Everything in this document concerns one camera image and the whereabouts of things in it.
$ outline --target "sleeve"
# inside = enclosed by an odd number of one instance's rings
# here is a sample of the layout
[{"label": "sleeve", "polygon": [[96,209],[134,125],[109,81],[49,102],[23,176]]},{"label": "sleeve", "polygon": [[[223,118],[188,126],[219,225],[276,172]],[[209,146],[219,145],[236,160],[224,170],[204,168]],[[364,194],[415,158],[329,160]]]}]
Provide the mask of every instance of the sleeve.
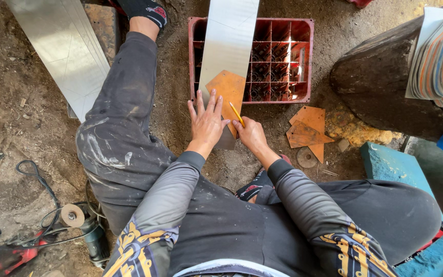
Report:
[{"label": "sleeve", "polygon": [[329,277],[397,276],[378,242],[302,171],[280,159],[268,168],[268,176]]},{"label": "sleeve", "polygon": [[167,276],[204,158],[186,151],[162,173],[117,238],[102,276]]}]

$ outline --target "black sock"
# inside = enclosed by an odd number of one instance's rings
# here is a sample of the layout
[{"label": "black sock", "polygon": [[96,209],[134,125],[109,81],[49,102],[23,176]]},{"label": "black sock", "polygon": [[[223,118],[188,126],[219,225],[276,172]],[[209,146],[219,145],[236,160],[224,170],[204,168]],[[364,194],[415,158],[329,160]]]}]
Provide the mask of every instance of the black sock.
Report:
[{"label": "black sock", "polygon": [[160,29],[167,25],[167,12],[152,0],[117,0],[130,20],[134,16],[144,16],[155,22]]}]

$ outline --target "left hand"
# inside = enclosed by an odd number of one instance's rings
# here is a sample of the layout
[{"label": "left hand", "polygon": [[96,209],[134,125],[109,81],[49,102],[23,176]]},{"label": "left hand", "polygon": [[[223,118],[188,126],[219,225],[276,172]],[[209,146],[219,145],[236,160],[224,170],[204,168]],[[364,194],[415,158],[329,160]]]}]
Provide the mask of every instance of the left hand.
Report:
[{"label": "left hand", "polygon": [[223,128],[230,123],[230,119],[222,120],[221,105],[223,97],[219,96],[217,100],[217,91],[213,89],[210,94],[210,101],[206,110],[204,109],[203,93],[197,91],[197,114],[194,111],[192,101],[188,101],[189,113],[191,116],[191,131],[193,140],[189,143],[186,151],[194,151],[204,159],[208,159],[211,150],[217,144],[221,137]]}]

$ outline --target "red plastic crate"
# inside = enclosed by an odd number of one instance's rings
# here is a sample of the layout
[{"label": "red plastic crate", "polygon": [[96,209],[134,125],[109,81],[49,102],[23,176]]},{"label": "red plastic crate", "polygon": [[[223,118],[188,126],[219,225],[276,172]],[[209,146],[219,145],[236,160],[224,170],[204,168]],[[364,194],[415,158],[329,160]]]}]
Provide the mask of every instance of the red plastic crate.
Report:
[{"label": "red plastic crate", "polygon": [[[208,18],[189,17],[189,78],[196,99]],[[242,104],[310,101],[313,19],[257,18]]]}]

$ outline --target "angle grinder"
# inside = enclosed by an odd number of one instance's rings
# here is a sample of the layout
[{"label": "angle grinder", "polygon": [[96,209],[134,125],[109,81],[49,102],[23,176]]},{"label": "angle grinder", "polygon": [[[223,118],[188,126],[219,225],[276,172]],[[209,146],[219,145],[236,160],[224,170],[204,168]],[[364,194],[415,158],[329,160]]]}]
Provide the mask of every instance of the angle grinder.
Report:
[{"label": "angle grinder", "polygon": [[110,256],[109,245],[105,232],[100,225],[100,218],[90,209],[88,204],[67,204],[61,209],[63,221],[71,227],[80,228],[88,246],[90,261],[96,267],[104,268]]}]

